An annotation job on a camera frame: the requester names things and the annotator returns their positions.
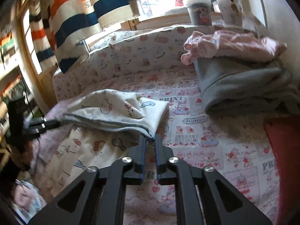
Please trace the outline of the grey lidded jar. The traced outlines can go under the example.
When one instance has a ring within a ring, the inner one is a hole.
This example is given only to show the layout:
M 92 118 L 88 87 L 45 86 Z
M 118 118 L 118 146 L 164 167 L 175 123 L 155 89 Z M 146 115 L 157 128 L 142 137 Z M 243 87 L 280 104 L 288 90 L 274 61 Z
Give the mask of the grey lidded jar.
M 212 24 L 211 0 L 184 0 L 183 4 L 187 8 L 194 26 L 210 26 Z

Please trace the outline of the red mat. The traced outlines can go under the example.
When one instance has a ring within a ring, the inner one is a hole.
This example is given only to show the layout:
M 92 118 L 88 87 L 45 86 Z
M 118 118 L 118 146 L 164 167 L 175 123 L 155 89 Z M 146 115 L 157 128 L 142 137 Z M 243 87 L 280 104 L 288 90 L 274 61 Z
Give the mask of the red mat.
M 299 115 L 269 118 L 264 130 L 279 171 L 277 224 L 287 224 L 299 209 Z

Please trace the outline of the pink print bed sheet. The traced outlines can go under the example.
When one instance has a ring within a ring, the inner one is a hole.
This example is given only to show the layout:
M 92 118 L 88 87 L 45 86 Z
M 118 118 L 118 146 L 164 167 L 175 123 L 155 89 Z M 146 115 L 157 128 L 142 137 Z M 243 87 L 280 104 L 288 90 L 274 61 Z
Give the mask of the pink print bed sheet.
M 157 132 L 163 145 L 189 165 L 211 166 L 229 180 L 275 224 L 279 212 L 279 171 L 263 130 L 263 115 L 211 118 L 202 109 L 202 95 L 192 67 L 175 67 L 109 77 L 80 72 L 54 76 L 58 104 L 47 118 L 60 116 L 78 98 L 98 89 L 138 92 L 169 104 Z M 102 133 L 73 125 L 48 131 L 34 142 L 31 175 L 50 201 L 87 167 L 103 168 L 134 146 L 123 133 Z

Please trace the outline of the folded pink garment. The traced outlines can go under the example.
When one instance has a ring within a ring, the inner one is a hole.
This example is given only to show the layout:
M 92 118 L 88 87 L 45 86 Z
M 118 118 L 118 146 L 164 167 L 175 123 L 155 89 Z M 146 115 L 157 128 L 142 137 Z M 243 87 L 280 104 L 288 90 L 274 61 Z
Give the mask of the folded pink garment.
M 213 34 L 194 31 L 184 43 L 186 53 L 181 56 L 184 65 L 197 59 L 213 57 L 234 57 L 255 63 L 277 59 L 287 49 L 287 44 L 269 37 L 256 38 L 252 33 L 235 33 L 218 30 Z

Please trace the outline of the white Hello Kitty pants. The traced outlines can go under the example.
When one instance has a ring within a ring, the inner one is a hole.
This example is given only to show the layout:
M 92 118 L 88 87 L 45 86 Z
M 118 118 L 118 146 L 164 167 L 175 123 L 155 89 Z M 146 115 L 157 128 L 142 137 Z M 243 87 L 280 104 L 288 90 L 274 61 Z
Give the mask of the white Hello Kitty pants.
M 44 133 L 32 162 L 34 183 L 51 201 L 88 167 L 105 168 L 138 145 L 152 140 L 168 112 L 167 102 L 137 92 L 96 90 L 59 103 L 50 112 L 61 126 Z

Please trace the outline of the white shelf unit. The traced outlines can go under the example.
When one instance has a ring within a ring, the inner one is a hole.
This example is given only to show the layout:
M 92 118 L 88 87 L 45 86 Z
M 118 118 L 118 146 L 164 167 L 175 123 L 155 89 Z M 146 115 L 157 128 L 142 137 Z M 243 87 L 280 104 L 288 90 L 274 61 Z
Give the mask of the white shelf unit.
M 39 107 L 20 69 L 16 41 L 11 27 L 7 25 L 1 31 L 1 145 L 4 145 L 5 135 L 10 127 L 8 104 L 18 98 L 24 98 L 25 119 L 29 121 L 34 118 Z

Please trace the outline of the baby bear patterned headboard cover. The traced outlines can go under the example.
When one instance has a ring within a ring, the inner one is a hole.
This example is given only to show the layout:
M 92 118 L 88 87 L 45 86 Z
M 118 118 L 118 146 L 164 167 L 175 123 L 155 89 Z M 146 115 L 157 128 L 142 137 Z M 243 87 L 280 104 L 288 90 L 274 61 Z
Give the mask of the baby bear patterned headboard cover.
M 70 99 L 96 83 L 118 78 L 127 84 L 163 82 L 193 75 L 191 66 L 181 63 L 184 43 L 193 27 L 171 26 L 145 31 L 112 33 L 91 47 L 88 58 L 66 73 L 57 70 L 53 85 L 58 101 Z

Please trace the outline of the striped hanging curtain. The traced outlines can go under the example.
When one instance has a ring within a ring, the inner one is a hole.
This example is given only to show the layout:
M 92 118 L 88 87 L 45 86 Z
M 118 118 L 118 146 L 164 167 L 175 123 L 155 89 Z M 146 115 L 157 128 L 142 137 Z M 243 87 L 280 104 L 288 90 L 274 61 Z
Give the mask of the striped hanging curtain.
M 41 71 L 65 73 L 87 59 L 84 40 L 139 16 L 137 0 L 29 0 L 29 25 Z

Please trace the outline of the folded grey garment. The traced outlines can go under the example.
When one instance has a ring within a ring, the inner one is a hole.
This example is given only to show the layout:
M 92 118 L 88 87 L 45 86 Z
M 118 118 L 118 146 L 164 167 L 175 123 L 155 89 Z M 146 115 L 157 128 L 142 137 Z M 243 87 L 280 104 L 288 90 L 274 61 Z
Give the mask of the folded grey garment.
M 299 114 L 299 89 L 280 59 L 259 64 L 234 57 L 199 58 L 194 67 L 202 107 L 210 116 Z

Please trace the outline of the pink bag on floor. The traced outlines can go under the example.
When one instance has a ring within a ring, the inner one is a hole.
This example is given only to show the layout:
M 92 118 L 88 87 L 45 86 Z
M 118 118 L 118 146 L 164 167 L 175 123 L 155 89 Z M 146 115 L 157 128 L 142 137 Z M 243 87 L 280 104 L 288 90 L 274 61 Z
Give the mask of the pink bag on floor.
M 45 206 L 47 202 L 38 189 L 27 181 L 17 181 L 12 207 L 25 224 Z

